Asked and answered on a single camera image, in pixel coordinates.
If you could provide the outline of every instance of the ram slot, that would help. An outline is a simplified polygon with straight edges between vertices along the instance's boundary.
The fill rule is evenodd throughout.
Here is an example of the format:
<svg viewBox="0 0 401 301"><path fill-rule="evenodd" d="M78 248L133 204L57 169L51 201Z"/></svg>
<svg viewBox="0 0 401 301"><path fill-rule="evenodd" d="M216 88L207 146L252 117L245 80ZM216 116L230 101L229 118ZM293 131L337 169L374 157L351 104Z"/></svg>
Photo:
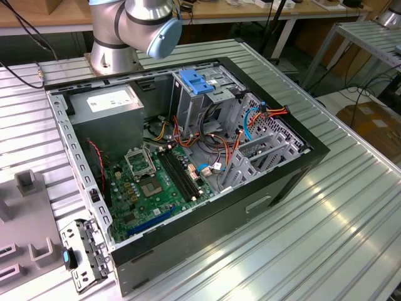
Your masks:
<svg viewBox="0 0 401 301"><path fill-rule="evenodd" d="M199 191L189 179L189 176L185 173L174 155L163 152L158 155L158 158L185 201L189 202L194 196L199 196Z"/></svg>
<svg viewBox="0 0 401 301"><path fill-rule="evenodd" d="M167 153L167 158L169 159L169 162L174 166L174 170L179 171L179 176L181 178L181 181L185 182L185 186L192 193L192 195L196 196L196 197L200 196L200 193L199 193L199 191L197 189L197 186L195 186L194 182L188 176L188 174L185 172L185 169L181 166L180 162L173 155L173 153L168 152Z"/></svg>

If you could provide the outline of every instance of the red cable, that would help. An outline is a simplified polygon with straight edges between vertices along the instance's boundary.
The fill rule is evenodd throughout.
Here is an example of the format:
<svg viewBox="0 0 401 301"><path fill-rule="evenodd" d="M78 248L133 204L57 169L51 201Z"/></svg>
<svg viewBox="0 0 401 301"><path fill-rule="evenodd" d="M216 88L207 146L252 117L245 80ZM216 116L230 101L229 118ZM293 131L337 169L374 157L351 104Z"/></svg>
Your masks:
<svg viewBox="0 0 401 301"><path fill-rule="evenodd" d="M100 154L100 150L98 149L96 144L94 144L91 140L88 140L88 143L95 148L96 153L98 154L100 166L102 167L102 194L104 195L105 194L105 168L103 166L102 155Z"/></svg>

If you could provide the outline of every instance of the metal case frame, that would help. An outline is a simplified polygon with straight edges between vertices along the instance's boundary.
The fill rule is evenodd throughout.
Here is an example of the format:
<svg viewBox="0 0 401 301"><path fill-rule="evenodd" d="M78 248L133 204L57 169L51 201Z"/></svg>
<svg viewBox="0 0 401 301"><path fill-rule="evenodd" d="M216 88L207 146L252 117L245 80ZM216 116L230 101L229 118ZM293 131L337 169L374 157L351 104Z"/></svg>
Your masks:
<svg viewBox="0 0 401 301"><path fill-rule="evenodd" d="M166 74L166 70L177 71L188 66L222 65L234 75L249 91L260 100L265 101L271 109L279 109L281 105L265 92L254 80L244 73L228 58L214 58L188 64L179 64L153 70L138 71L100 77L64 84L46 86L47 94L58 123L66 153L73 168L76 180L80 183L81 195L86 207L98 221L99 227L105 233L105 241L113 258L115 271L122 295L129 294L151 278L169 270L197 251L215 242L224 235L234 231L253 217L261 214L273 204L283 199L300 179L314 168L329 152L308 129L298 122L291 114L280 117L292 132L301 137L303 143L311 150L283 166L278 166L271 172L259 178L242 184L240 189L228 189L212 198L209 202L198 206L191 212L180 214L169 223L161 224L138 235L136 240L124 241L117 246L110 246L111 239L107 235L107 227L112 220L104 201L93 202L89 191L97 185L91 171L85 166L85 157L72 126L66 116L64 96L69 90L85 91L113 83L123 83L140 78L154 77Z"/></svg>

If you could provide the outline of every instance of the motherboard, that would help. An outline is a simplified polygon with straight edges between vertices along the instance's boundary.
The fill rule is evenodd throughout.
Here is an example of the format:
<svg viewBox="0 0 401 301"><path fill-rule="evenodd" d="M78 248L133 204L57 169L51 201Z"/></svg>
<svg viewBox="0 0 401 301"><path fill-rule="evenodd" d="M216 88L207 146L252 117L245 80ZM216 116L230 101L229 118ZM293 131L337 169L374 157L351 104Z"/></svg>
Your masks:
<svg viewBox="0 0 401 301"><path fill-rule="evenodd" d="M181 146L162 152L143 148L106 167L116 243L213 197L193 170Z"/></svg>

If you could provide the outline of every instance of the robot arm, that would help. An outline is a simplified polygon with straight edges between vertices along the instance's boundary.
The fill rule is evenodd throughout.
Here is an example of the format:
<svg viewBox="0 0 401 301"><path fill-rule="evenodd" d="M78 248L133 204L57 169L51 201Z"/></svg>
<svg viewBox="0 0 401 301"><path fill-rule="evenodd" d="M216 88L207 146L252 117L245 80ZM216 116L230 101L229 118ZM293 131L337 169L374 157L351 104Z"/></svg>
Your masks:
<svg viewBox="0 0 401 301"><path fill-rule="evenodd" d="M180 38L181 20L172 17L170 0L90 0L89 5L95 39L91 65L100 74L134 71L135 49L165 58Z"/></svg>
<svg viewBox="0 0 401 301"><path fill-rule="evenodd" d="M401 27L401 0L393 0L388 9L377 20L389 29Z"/></svg>

